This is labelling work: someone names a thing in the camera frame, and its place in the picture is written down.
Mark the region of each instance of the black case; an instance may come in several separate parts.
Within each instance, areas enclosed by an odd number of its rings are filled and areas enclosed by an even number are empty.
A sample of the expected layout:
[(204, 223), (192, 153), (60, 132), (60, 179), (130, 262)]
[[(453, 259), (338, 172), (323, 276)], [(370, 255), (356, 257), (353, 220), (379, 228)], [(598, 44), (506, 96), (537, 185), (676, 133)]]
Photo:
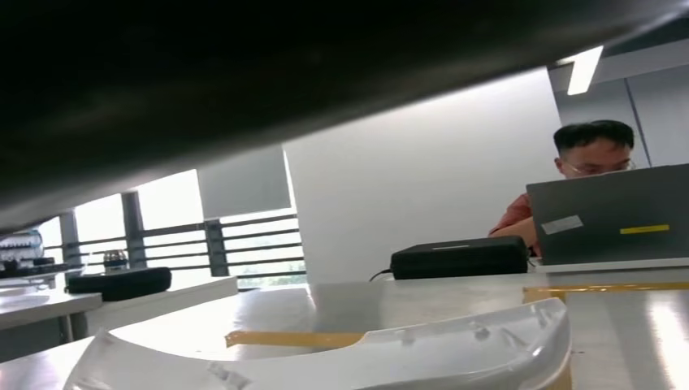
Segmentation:
[(392, 255), (390, 270), (396, 280), (522, 274), (528, 259), (521, 237), (482, 238), (412, 246)]
[(76, 276), (67, 281), (67, 291), (71, 294), (101, 293), (103, 301), (123, 301), (163, 292), (170, 288), (171, 282), (169, 268), (141, 268)]

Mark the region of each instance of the eyeglasses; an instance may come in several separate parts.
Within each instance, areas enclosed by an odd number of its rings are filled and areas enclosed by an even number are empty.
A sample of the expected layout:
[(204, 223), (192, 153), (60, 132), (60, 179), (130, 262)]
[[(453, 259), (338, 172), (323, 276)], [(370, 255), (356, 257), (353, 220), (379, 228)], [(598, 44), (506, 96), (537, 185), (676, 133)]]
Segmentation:
[(616, 168), (605, 168), (605, 167), (584, 167), (584, 168), (578, 168), (575, 167), (574, 165), (570, 164), (567, 161), (562, 161), (566, 166), (568, 166), (572, 171), (575, 171), (576, 173), (580, 174), (581, 176), (593, 176), (593, 175), (602, 175), (604, 173), (611, 173), (611, 172), (621, 172), (621, 171), (633, 171), (636, 169), (636, 164), (634, 164), (633, 161), (629, 160), (628, 162), (625, 162), (623, 165), (620, 167)]

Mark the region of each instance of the fluorescent light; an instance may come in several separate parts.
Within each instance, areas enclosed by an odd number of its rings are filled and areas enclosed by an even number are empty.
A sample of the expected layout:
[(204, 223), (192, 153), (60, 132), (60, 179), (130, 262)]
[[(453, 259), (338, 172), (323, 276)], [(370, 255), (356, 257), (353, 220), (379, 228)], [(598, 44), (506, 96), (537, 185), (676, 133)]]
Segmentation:
[(588, 91), (588, 86), (591, 84), (593, 73), (596, 71), (600, 53), (602, 52), (603, 46), (598, 46), (574, 56), (574, 69), (572, 69), (570, 88), (567, 89), (568, 95), (576, 95)]
[(577, 59), (577, 56), (576, 56), (576, 54), (575, 54), (575, 55), (571, 55), (571, 56), (569, 56), (569, 57), (567, 57), (567, 58), (558, 59), (558, 60), (555, 62), (555, 64), (558, 65), (558, 66), (568, 65), (568, 64), (570, 64), (570, 63), (573, 63), (576, 59)]

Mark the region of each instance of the white sticker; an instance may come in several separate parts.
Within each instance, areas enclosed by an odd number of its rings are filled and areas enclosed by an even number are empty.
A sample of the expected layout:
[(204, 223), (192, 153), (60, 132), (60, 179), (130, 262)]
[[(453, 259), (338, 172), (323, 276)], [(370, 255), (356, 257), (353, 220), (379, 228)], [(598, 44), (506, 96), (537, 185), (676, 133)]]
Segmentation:
[(580, 228), (583, 226), (581, 219), (578, 215), (572, 215), (571, 217), (556, 219), (551, 222), (542, 223), (540, 225), (543, 228), (545, 234), (555, 234), (559, 232), (564, 232), (565, 230)]

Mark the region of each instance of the black hair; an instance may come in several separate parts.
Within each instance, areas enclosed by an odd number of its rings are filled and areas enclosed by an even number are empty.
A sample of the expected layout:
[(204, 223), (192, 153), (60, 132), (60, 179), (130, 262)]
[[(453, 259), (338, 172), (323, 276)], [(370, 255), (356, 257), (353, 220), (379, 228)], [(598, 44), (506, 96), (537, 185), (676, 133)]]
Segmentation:
[(568, 124), (557, 130), (552, 138), (560, 154), (577, 146), (586, 146), (600, 138), (610, 140), (620, 147), (634, 148), (634, 130), (617, 120)]

